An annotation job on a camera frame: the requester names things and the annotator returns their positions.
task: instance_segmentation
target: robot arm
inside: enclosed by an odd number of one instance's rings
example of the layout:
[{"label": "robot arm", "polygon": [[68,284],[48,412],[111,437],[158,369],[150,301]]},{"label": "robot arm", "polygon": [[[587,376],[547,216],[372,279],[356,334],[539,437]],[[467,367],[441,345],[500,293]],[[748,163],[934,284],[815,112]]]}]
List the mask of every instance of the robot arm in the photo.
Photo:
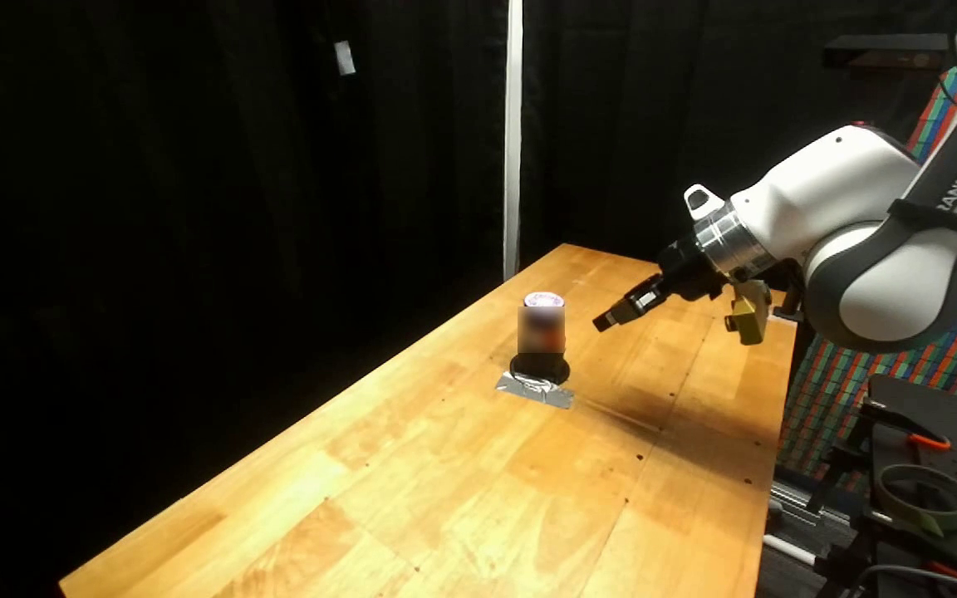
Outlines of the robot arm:
[{"label": "robot arm", "polygon": [[690,188],[685,207],[695,234],[662,251],[662,275],[598,316],[598,328],[667,297],[742,288],[784,258],[803,266],[806,324],[850,349],[917,345],[957,314],[957,123],[923,168],[880,133],[844,126],[731,200]]}]

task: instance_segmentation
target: black curtain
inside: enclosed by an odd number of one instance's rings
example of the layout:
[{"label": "black curtain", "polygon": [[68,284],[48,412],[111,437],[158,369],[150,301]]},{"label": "black curtain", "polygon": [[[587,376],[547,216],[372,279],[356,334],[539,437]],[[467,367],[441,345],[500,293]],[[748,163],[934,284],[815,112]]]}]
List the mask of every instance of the black curtain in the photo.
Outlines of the black curtain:
[{"label": "black curtain", "polygon": [[499,126],[478,0],[0,0],[0,593],[488,288]]},{"label": "black curtain", "polygon": [[835,71],[844,33],[951,33],[951,0],[561,0],[527,7],[523,257],[655,257],[680,191],[749,188],[850,123],[906,137],[937,71]]}]

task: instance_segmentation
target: jar lid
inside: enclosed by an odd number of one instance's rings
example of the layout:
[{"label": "jar lid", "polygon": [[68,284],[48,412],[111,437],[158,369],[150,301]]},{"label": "jar lid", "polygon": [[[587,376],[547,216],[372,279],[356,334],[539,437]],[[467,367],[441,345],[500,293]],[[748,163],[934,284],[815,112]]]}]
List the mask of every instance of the jar lid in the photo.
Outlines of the jar lid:
[{"label": "jar lid", "polygon": [[533,309],[542,316],[561,316],[566,314],[566,301],[559,293],[527,293],[523,309]]}]

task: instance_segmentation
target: cable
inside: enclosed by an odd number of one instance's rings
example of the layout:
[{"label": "cable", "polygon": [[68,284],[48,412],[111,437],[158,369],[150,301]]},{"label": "cable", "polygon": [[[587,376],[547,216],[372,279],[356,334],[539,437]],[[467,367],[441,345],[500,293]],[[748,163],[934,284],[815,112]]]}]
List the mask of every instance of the cable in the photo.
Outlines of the cable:
[{"label": "cable", "polygon": [[957,107],[957,96],[945,89],[945,72],[937,78],[941,95],[945,96],[951,107]]},{"label": "cable", "polygon": [[928,570],[906,570],[906,565],[869,565],[862,574],[858,574],[855,590],[860,590],[875,574],[906,574],[906,580],[930,580],[941,586],[957,586],[952,574],[928,573]]}]

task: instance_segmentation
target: wooden table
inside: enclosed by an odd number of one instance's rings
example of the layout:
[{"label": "wooden table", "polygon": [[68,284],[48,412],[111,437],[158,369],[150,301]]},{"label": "wooden table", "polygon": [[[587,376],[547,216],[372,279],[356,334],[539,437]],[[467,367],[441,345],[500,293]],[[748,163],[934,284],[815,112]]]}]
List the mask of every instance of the wooden table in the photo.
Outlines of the wooden table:
[{"label": "wooden table", "polygon": [[[65,596],[755,596],[794,325],[667,301],[559,245],[65,574]],[[521,297],[568,301],[573,401],[499,394]]]}]

